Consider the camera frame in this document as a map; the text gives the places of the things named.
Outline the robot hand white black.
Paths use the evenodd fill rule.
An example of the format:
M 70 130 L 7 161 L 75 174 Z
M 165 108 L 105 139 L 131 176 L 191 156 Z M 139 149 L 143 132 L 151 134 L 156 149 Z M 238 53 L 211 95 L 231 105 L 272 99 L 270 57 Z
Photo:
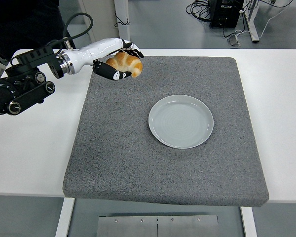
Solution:
M 138 47 L 128 40 L 103 39 L 78 50 L 62 53 L 69 74 L 78 73 L 85 65 L 93 66 L 95 74 L 110 80 L 138 77 L 143 71 L 144 57 Z

